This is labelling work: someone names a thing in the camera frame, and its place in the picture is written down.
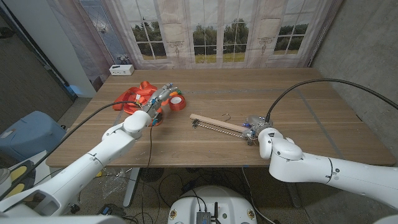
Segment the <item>plastic bag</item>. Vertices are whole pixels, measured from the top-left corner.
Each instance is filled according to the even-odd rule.
[[[104,168],[102,175],[107,175],[102,188],[102,196],[105,199],[113,192],[126,191],[127,181],[126,169],[121,168],[118,172],[114,168]]]

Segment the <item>curtain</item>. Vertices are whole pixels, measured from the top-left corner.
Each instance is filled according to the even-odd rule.
[[[47,0],[97,90],[135,69],[309,66],[342,0]]]
[[[47,2],[72,43],[88,79],[98,91],[109,77],[109,68],[114,61],[88,14],[77,0]]]

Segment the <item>small hook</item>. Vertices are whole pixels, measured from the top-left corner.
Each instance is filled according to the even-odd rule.
[[[230,120],[231,119],[231,115],[229,115],[229,114],[223,114],[222,116],[224,116],[224,115],[228,115],[229,116],[229,118],[228,119],[226,119],[225,121],[227,121],[227,120]]]

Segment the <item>tape roll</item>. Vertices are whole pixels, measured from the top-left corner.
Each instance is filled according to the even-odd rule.
[[[169,101],[170,109],[180,111],[187,105],[182,95],[173,95]]]

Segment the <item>wooden stick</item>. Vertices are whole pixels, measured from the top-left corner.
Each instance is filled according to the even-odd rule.
[[[241,126],[238,126],[238,125],[235,125],[235,124],[229,124],[229,123],[224,122],[224,121],[219,121],[219,120],[216,120],[216,119],[207,118],[207,117],[200,116],[200,115],[197,115],[197,114],[191,114],[191,116],[189,116],[189,118],[198,119],[201,122],[212,124],[212,125],[215,125],[215,126],[218,126],[218,127],[221,127],[221,128],[226,128],[226,129],[229,129],[229,130],[237,131],[239,133],[242,133],[244,130],[247,129],[245,127],[241,127]]]

